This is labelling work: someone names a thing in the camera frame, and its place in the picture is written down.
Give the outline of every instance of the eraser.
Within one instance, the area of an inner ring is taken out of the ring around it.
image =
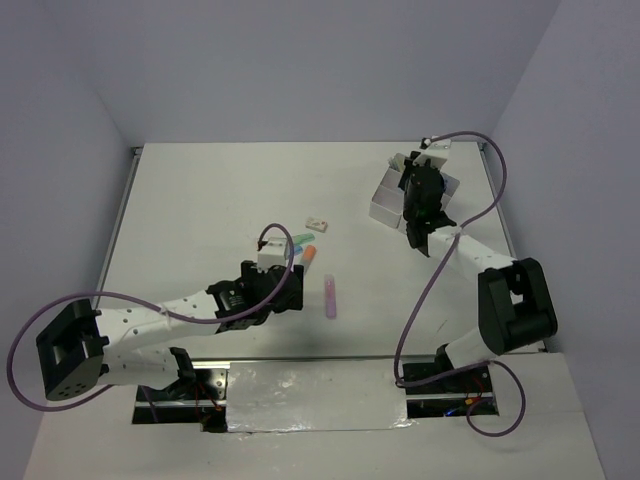
[[[304,224],[310,230],[315,230],[316,232],[324,233],[327,229],[327,222],[320,218],[309,217],[307,218],[307,222]]]

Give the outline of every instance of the robotic arm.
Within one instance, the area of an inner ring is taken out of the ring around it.
[[[223,280],[193,295],[147,308],[94,310],[78,300],[38,335],[36,344],[48,400],[69,400],[98,384],[146,385],[178,397],[193,388],[195,372],[181,348],[154,348],[184,337],[215,335],[261,325],[270,313],[302,310],[304,268],[294,266],[278,294],[264,307],[240,320],[194,324],[167,312],[190,317],[224,319],[264,300],[282,279],[286,242],[270,239],[261,245],[258,262],[244,261],[240,277]]]
[[[478,326],[438,348],[435,363],[440,371],[495,358],[553,336],[558,329],[540,264],[493,251],[462,233],[442,210],[444,161],[443,150],[423,143],[422,151],[405,157],[398,185],[405,192],[403,218],[410,246],[441,259],[458,236],[448,265],[477,281]]]

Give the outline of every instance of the orange marker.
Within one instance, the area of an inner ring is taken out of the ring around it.
[[[307,274],[307,270],[309,270],[309,265],[311,265],[311,260],[316,254],[316,247],[313,245],[307,245],[307,248],[304,249],[304,253],[302,254],[302,260],[300,260],[300,265],[304,267],[304,274]]]

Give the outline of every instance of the pink marker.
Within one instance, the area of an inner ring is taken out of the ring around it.
[[[331,274],[324,276],[324,309],[327,318],[336,318],[336,281]]]

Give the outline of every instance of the gray wall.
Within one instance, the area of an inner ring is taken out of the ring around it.
[[[495,129],[609,480],[640,469],[640,2],[563,0]]]
[[[39,306],[94,288],[130,154],[53,22],[33,0],[0,7],[0,357]],[[18,356],[42,399],[34,336]],[[2,478],[22,478],[40,414],[0,384]]]
[[[45,0],[144,141],[491,130],[558,0]]]

